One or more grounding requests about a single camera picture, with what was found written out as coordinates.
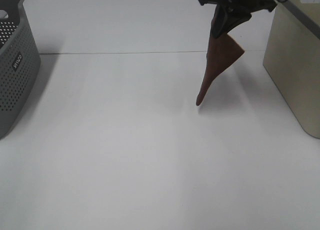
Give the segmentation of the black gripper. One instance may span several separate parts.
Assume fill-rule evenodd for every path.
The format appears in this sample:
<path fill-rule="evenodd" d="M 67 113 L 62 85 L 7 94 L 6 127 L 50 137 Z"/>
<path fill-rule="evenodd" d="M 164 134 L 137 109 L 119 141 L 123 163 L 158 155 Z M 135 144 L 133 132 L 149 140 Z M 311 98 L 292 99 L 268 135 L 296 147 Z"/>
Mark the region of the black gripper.
<path fill-rule="evenodd" d="M 275 0 L 198 0 L 198 2 L 201 6 L 205 4 L 217 5 L 211 23 L 213 38 L 219 38 L 249 21 L 252 18 L 252 12 L 260 10 L 272 12 L 277 6 Z"/>

